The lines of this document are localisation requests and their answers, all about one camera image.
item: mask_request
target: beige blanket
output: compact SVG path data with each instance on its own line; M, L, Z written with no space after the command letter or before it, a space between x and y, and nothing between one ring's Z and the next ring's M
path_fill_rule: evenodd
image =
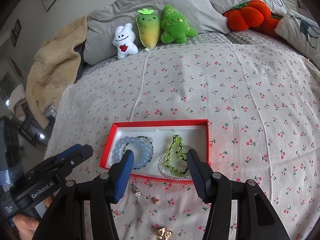
M87 33L86 15L64 26L35 55L27 79L26 98L43 129L49 123L43 113L51 104L58 109L63 91L76 80L81 57L74 47L85 41Z

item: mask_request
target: green beaded bracelet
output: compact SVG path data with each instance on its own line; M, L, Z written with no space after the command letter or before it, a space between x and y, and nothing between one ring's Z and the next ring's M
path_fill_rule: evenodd
M177 176L183 177L187 173L187 171L189 169L188 167L186 168L185 171L181 171L177 167L174 167L174 166L170 165L171 153L172 153L173 149L175 149L175 148L178 148L178 151L176 151L176 153L179 156L178 159L181 160L181 161L185 161L185 162L187 161L186 153L183 153L183 150L182 150L182 148L183 148L183 139L181 138L181 136L179 134L173 135L172 138L173 138L172 144L170 145L169 149L165 152L166 157L165 157L164 166L167 167L168 169L173 170L173 172L175 174L177 174Z

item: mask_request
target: cherry pattern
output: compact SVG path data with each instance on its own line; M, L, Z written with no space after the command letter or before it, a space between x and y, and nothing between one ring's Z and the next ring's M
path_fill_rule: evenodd
M94 156L71 174L87 181L105 171L99 163L113 122L208 119L212 169L254 179L291 238L305 239L320 214L320 72L264 45L174 46L106 60L68 86L46 157L91 145ZM120 239L150 240L163 226L185 240L203 234L210 207L196 196L192 183L132 176L113 207ZM231 221L235 238L234 211Z

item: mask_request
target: human hand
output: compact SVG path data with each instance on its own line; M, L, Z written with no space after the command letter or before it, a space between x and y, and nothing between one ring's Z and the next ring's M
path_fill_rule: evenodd
M44 200L44 205L48 208L51 202L51 197L48 197ZM21 213L13 217L13 223L19 231L21 240L31 240L33 231L35 231L39 225L38 220Z

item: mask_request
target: quilted blanket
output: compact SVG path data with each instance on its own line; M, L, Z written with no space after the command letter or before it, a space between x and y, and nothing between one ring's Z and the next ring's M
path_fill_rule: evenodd
M208 119L212 169L236 181L254 179L290 238L305 239L320 214L319 77L303 56L263 45L141 52L66 88L46 157L92 145L94 156L69 176L83 182L105 171L99 162L113 122ZM132 186L143 195L134 196ZM191 240L202 238L210 205L192 183L132 176L112 208L120 239L155 239L156 229L167 227L174 239ZM236 227L234 203L230 239Z
M87 33L85 15L61 28L35 55L27 79L26 98L43 129L49 124L43 113L51 104L58 109L63 91L76 80L81 56L74 47L85 41Z

